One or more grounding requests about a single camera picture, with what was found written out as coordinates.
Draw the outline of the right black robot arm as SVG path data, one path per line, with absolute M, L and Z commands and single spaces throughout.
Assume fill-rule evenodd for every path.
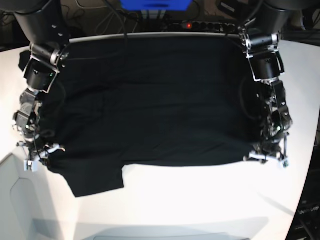
M 39 127 L 43 97 L 60 74 L 60 61 L 70 42 L 61 3 L 58 0 L 9 0 L 12 12 L 30 42 L 30 59 L 24 69 L 27 89 L 20 96 L 20 109 L 14 114 L 14 125 L 24 138 L 29 155 L 28 168 L 60 150 L 57 143 L 43 144 Z

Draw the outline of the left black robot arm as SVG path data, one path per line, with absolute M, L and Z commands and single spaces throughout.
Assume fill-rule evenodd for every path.
M 278 162 L 283 168 L 289 165 L 287 142 L 293 123 L 286 90 L 280 80 L 285 68 L 279 52 L 279 30 L 288 13 L 288 10 L 276 8 L 266 0 L 259 0 L 236 28 L 252 78 L 258 83 L 257 98 L 261 102 L 260 140 L 243 159 L 262 164 Z

